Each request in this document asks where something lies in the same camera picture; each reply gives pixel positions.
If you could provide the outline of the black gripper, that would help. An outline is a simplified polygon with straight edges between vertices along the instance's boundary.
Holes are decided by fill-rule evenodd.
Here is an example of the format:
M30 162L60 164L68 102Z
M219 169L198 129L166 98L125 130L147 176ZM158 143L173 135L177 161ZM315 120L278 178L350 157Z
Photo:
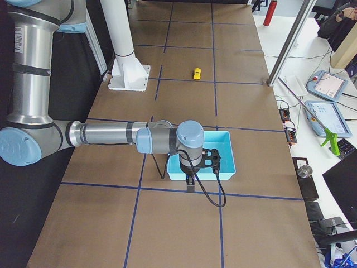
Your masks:
M186 174L186 191L187 193L195 192L195 174L199 172L200 168L193 164L183 164L180 162L181 171Z

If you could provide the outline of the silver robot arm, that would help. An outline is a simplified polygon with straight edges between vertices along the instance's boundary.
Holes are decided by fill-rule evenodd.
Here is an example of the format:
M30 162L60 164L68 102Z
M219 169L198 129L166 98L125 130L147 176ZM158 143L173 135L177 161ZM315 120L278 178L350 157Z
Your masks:
M204 130L188 120L81 123L53 120L48 114L52 41L56 31L86 31L85 1L8 1L15 22L12 111L1 130L1 158L26 166L69 147L135 145L142 154L178 155L192 193L204 164Z

